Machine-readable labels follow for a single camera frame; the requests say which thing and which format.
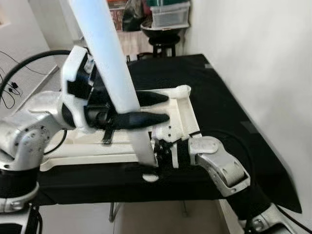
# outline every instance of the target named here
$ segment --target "white plastic tray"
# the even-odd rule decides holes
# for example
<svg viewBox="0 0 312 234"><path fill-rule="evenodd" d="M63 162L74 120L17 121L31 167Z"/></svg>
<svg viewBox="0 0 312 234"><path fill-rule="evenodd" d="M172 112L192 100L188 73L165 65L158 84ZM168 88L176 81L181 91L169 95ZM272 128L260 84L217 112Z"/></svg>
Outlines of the white plastic tray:
<svg viewBox="0 0 312 234"><path fill-rule="evenodd" d="M167 113L170 116L170 121L148 128L152 132L152 137L172 142L199 131L189 99L189 86L153 90L153 92L166 94L170 99L166 103L145 107L142 110L153 113ZM62 131L56 134L46 151L56 146L62 135ZM113 143L109 146L102 144L103 136L103 131L96 131L94 134L89 135L77 130L68 131L67 139L63 145L44 157L40 170L48 171L58 165L137 162L136 154L126 131L115 131ZM177 167L176 149L173 148L172 151L173 161L175 167Z"/></svg>

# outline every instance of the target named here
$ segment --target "screw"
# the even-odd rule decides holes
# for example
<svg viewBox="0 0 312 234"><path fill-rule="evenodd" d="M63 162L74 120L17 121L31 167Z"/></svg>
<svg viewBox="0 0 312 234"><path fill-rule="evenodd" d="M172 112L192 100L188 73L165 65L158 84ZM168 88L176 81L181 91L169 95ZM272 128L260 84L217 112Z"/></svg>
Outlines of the screw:
<svg viewBox="0 0 312 234"><path fill-rule="evenodd" d="M264 225L262 223L262 221L260 219L256 219L254 222L253 222L253 227L254 229L259 232L261 231L263 228L264 228Z"/></svg>
<svg viewBox="0 0 312 234"><path fill-rule="evenodd" d="M11 203L12 210L19 211L23 209L23 204L20 201L15 201Z"/></svg>

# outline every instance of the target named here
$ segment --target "table leg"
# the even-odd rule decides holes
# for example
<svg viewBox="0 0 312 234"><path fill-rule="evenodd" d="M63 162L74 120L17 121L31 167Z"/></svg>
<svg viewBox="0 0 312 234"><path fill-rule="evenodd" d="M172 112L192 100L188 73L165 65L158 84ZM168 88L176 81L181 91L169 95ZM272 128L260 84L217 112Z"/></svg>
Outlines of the table leg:
<svg viewBox="0 0 312 234"><path fill-rule="evenodd" d="M187 210L186 210L185 201L180 201L180 205L181 205L182 215L184 218L186 218L188 216L188 214L187 214Z"/></svg>
<svg viewBox="0 0 312 234"><path fill-rule="evenodd" d="M157 46L153 46L153 58L157 58L157 53L158 53L158 47Z"/></svg>
<svg viewBox="0 0 312 234"><path fill-rule="evenodd" d="M108 217L108 221L110 221L111 223L114 222L115 217L114 217L114 202L111 202L111 208L109 210L109 217Z"/></svg>
<svg viewBox="0 0 312 234"><path fill-rule="evenodd" d="M161 47L161 57L162 57L162 58L167 57L167 50L166 50L166 47L165 47L165 46L162 46L162 47Z"/></svg>
<svg viewBox="0 0 312 234"><path fill-rule="evenodd" d="M171 47L171 55L172 57L176 56L176 45L173 45L173 47Z"/></svg>

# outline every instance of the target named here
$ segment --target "white cylindrical tube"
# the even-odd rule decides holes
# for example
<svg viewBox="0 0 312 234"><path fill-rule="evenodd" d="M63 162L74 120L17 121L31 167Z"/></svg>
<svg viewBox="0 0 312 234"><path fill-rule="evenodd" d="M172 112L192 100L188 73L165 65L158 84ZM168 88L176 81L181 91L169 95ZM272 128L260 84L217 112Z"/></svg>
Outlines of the white cylindrical tube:
<svg viewBox="0 0 312 234"><path fill-rule="evenodd" d="M77 22L118 113L140 105L106 0L70 0ZM140 163L156 166L147 131L129 131Z"/></svg>

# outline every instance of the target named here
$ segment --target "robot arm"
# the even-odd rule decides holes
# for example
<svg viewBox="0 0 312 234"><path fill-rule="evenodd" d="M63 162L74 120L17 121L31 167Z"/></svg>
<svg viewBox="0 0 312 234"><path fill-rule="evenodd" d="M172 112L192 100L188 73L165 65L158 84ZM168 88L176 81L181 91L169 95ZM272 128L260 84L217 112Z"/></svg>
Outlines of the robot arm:
<svg viewBox="0 0 312 234"><path fill-rule="evenodd" d="M294 234L285 217L242 164L211 136L189 139L191 165L203 167L248 233Z"/></svg>
<svg viewBox="0 0 312 234"><path fill-rule="evenodd" d="M117 114L85 51L76 47L70 54L63 71L71 75L63 74L62 94L35 95L21 111L0 121L0 231L8 224L14 224L15 233L36 233L38 212L29 203L39 190L37 174L44 149L59 130L78 127L84 132L92 132L103 129L103 143L110 144L116 129L136 129L169 120L167 115L144 112ZM142 105L168 99L151 92L137 92L137 96ZM243 227L248 226L254 233L272 231L276 234L281 230L295 233L261 189L251 185L248 172L226 152L218 139L210 136L191 138L188 149L189 165L201 166L208 172ZM171 166L170 161L157 161L160 173Z"/></svg>

